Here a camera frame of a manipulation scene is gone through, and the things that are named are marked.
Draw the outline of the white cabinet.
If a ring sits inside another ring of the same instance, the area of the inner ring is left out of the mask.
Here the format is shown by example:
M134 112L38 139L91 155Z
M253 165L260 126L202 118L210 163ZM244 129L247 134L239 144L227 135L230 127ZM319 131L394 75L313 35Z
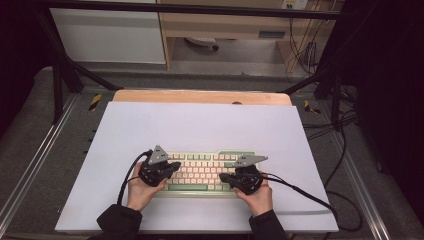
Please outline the white cabinet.
M54 8L51 13L74 61L166 62L157 13Z

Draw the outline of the person's right hand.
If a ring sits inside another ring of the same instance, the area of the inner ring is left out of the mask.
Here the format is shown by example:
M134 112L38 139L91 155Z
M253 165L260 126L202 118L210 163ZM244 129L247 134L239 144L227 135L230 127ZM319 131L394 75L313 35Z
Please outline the person's right hand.
M272 189L267 180L264 180L260 188L251 195L246 195L238 188L234 188L234 192L239 199L246 203L253 217L273 209Z

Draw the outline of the person's left hand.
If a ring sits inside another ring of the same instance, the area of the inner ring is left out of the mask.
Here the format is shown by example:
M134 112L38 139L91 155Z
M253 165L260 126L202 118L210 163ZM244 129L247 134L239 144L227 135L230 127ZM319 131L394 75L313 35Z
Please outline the person's left hand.
M142 211L153 199L155 194L161 191L167 183L167 178L165 178L156 187L145 184L138 175L141 165L142 163L137 163L135 165L132 177L128 181L128 198L126 206L136 211Z

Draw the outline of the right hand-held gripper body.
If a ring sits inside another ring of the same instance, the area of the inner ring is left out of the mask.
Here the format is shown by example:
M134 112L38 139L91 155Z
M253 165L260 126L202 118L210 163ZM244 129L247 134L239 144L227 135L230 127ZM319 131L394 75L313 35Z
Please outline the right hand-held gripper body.
M246 195L255 193L263 182L263 177L256 164L267 159L267 156L241 155L233 164L235 167L234 186Z

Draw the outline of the dark curtain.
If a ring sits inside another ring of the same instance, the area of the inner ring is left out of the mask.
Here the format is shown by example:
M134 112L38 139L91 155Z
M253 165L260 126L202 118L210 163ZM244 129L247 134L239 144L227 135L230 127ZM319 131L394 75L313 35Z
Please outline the dark curtain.
M424 0L377 0L352 43L367 133L424 225Z
M30 0L0 0L0 136L26 102L35 75L50 65Z

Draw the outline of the white power outlet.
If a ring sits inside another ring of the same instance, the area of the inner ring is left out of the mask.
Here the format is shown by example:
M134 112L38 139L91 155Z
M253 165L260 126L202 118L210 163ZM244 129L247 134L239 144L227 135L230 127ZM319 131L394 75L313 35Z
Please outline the white power outlet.
M282 9L304 10L308 0L283 0Z

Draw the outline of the wooden desk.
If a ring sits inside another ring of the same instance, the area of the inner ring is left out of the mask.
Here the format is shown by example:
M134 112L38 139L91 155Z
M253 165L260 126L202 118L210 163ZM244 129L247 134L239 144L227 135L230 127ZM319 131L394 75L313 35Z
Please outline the wooden desk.
M156 0L159 4L215 5L282 9L283 0ZM345 0L308 0L304 10L339 12ZM166 65L173 58L178 38L274 40L288 72L300 63L308 43L325 43L333 29L332 20L283 19L275 17L161 13L159 15Z

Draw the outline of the black metal crossbar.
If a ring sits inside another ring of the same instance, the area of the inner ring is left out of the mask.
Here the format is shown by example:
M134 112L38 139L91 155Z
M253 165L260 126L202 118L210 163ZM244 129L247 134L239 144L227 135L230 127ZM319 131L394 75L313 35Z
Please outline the black metal crossbar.
M306 10L277 10L265 8L245 8L226 6L180 5L180 4L151 4L130 2L80 1L80 0L39 0L39 4L48 8L126 11L126 12L156 12L178 14L209 14L298 19L338 20L346 18L341 12L322 12Z

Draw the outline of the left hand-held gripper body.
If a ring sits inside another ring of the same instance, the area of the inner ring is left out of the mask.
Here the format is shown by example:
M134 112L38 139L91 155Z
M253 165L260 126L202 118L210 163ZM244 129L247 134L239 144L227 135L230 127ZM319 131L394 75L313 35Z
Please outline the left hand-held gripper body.
M168 162L169 156L160 145L147 152L138 175L147 185L156 187L165 179L170 178L174 172L174 166Z

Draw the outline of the green and cream keyboard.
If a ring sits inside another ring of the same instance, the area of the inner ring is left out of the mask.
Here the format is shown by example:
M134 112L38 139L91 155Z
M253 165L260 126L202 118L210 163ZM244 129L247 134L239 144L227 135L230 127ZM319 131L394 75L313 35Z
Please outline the green and cream keyboard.
M235 198L230 185L223 183L220 173L234 173L233 163L241 155L254 155L254 151L221 150L211 152L172 152L170 163L180 162L157 197L171 198Z

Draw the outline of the metal floor rail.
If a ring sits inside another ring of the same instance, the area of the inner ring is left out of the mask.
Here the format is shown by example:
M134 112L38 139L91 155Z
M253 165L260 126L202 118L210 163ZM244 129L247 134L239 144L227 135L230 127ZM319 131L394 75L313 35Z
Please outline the metal floor rail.
M390 234L384 221L368 191L363 178L354 164L347 145L343 143L342 134L333 132L331 134L337 149L342 153L342 165L352 185L356 198L359 202L364 217L375 240L391 240Z
M44 137L41 145L38 147L35 155L32 157L29 165L25 169L25 172L19 179L19 182L0 211L0 236L7 230L45 159L49 155L50 150L54 146L56 139L66 124L67 119L75 106L75 102L79 99L79 94L72 94L67 99L65 106L63 107L63 115L59 118L57 123L50 127L47 135Z

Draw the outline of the office chair base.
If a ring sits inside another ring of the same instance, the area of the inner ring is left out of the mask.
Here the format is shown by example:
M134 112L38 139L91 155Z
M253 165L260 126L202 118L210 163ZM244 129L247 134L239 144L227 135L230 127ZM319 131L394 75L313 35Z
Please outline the office chair base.
M186 41L203 47L210 47L214 51L219 50L219 46L216 44L216 41L214 38L193 38L193 37L186 37Z

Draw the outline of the yellow black hazard tape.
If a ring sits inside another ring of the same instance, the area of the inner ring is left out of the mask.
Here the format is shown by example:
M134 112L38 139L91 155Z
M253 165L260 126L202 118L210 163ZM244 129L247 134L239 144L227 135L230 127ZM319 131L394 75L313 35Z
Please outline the yellow black hazard tape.
M321 114L319 109L312 108L308 100L304 100L304 110L306 112L312 112L314 114Z
M99 101L101 100L101 97L102 97L102 94L96 94L94 97L93 97L93 99L92 99L92 101L91 101L91 104L90 104L90 106L89 106L89 111L94 111L95 109L96 109L96 107L97 107L97 105L98 105L98 103L99 103Z

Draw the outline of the black metal stand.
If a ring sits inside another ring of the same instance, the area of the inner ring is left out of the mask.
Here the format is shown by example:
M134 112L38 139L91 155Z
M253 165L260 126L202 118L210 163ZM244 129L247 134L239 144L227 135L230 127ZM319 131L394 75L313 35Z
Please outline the black metal stand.
M121 87L97 76L71 59L66 53L53 17L48 9L38 8L33 11L33 15L37 20L39 32L44 37L44 49L47 51L53 68L54 124L59 121L64 112L62 84L65 84L71 93L81 93L84 85L80 75L83 75L108 90L121 90Z
M312 76L282 90L282 93L291 95L314 82L318 83L314 92L317 100L322 100L329 94L332 95L330 123L337 131L340 131L342 128L342 121L339 119L340 100L342 99L342 70L335 63L323 64Z

